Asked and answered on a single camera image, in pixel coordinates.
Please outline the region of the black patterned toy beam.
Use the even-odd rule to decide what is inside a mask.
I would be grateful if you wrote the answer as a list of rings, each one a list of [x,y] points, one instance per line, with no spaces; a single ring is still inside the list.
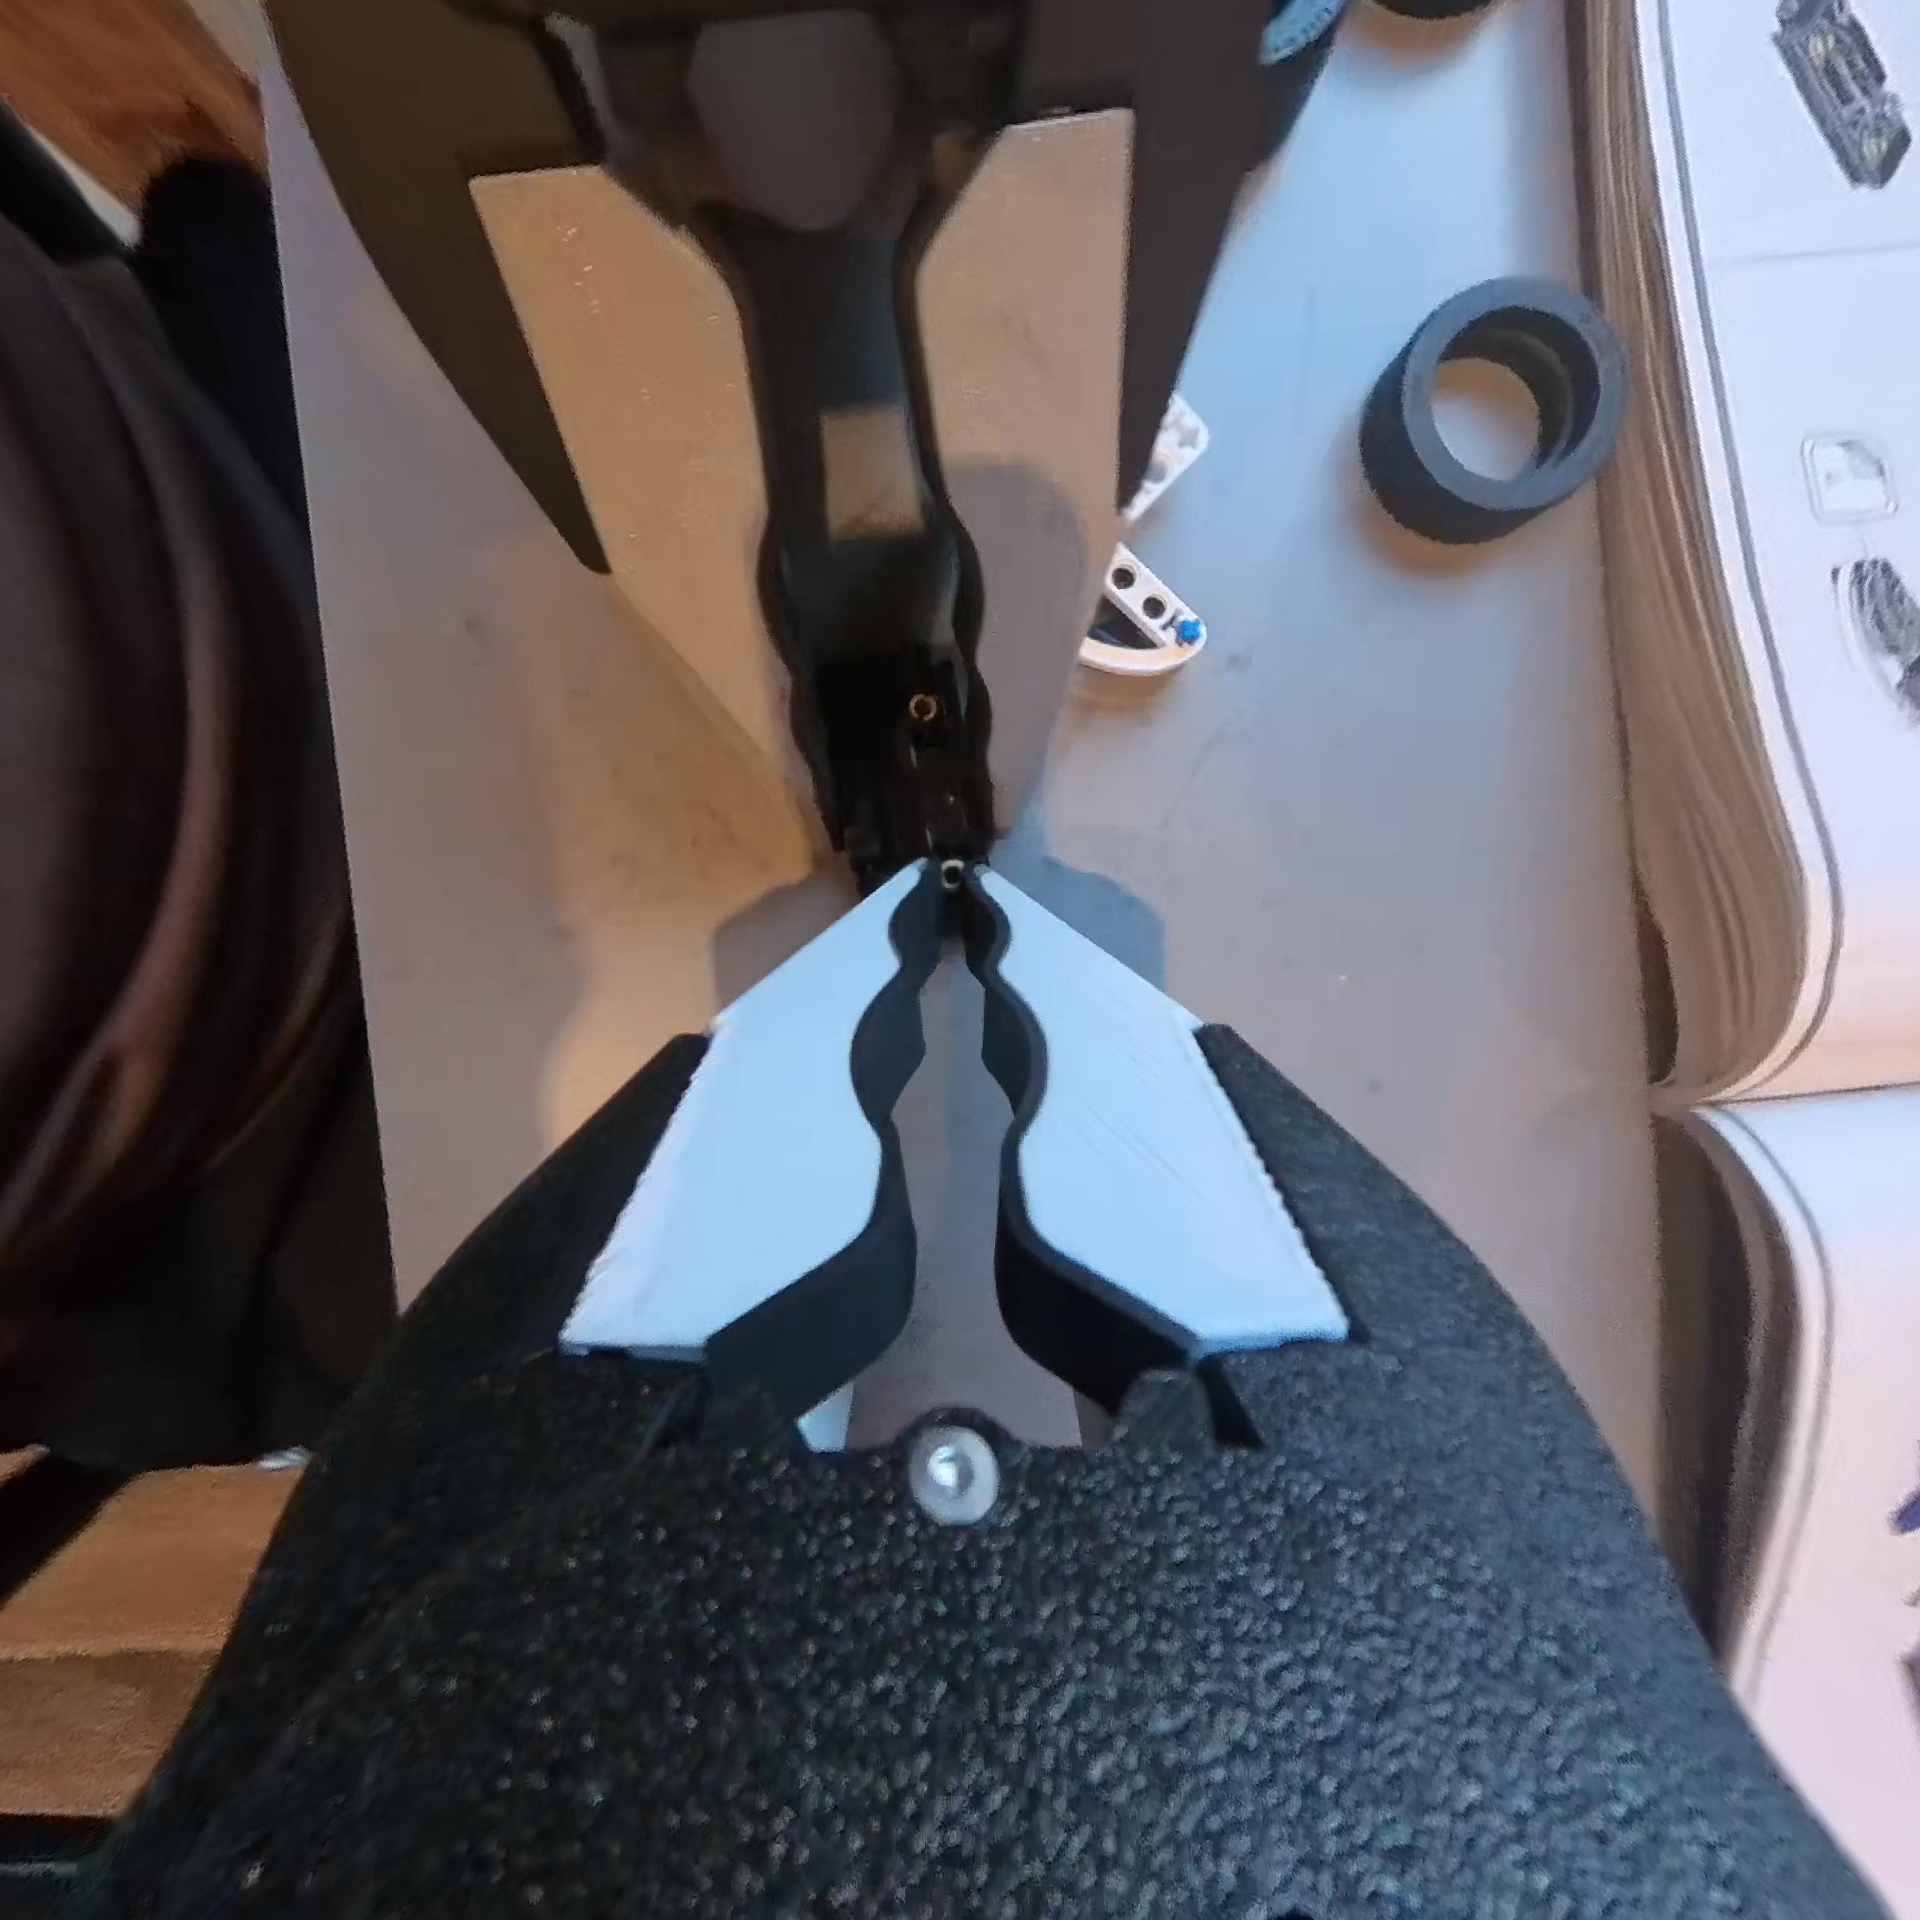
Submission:
[[[908,700],[931,689],[943,724],[917,732]],[[834,852],[861,893],[919,862],[986,862],[997,805],[987,766],[991,709],[951,646],[913,646],[827,663],[813,675],[818,770]]]

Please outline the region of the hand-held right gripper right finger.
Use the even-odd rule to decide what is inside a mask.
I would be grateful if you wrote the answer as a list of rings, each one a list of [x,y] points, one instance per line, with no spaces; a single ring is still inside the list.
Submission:
[[[968,876],[968,964],[1011,1107],[997,1300],[1023,1355],[1117,1412],[1148,1376],[1352,1338],[1199,1016],[994,867]]]

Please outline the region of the open instruction booklet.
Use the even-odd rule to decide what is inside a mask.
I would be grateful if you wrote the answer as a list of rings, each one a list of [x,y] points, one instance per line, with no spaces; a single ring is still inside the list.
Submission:
[[[1661,971],[1664,1535],[1916,1916],[1916,4],[1584,4],[1601,526]]]

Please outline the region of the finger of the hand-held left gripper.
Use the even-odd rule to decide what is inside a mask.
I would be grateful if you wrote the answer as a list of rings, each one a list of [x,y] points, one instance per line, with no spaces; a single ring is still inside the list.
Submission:
[[[737,305],[605,166],[469,188],[612,568],[804,857],[830,857],[760,592],[767,480]]]
[[[987,838],[1017,827],[1121,530],[1135,114],[1009,126],[914,271],[924,422],[965,541]]]

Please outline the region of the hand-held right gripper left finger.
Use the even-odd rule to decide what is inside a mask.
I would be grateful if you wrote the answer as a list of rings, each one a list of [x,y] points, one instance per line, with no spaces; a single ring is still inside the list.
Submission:
[[[921,1068],[908,865],[728,1007],[591,1261],[561,1347],[695,1363],[813,1412],[901,1332],[917,1232],[895,1107]]]

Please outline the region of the grey desk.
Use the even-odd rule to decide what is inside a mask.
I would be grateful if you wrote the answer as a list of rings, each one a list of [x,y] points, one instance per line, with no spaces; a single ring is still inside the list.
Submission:
[[[1579,277],[1579,4],[1357,4],[1241,191],[1140,550],[1193,664],[1076,664],[997,865],[1236,1027],[1469,1244],[1652,1502],[1660,1284],[1637,908],[1592,493],[1416,541],[1357,460],[1446,299]],[[540,515],[260,95],[397,1273],[462,1240],[854,880]]]

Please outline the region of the white curved toy panel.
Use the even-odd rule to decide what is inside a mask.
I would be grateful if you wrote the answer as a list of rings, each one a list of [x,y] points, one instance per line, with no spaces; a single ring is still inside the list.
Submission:
[[[1208,643],[1208,625],[1121,542],[1080,663],[1114,679],[1163,679]]]
[[[1181,396],[1168,398],[1145,475],[1122,512],[1126,526],[1150,515],[1210,448],[1210,431],[1198,409]]]

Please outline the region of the person's brown shirt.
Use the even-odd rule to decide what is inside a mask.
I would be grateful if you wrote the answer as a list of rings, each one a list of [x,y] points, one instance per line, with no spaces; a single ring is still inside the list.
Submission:
[[[395,1322],[273,199],[6,108],[5,1450],[314,1448]]]

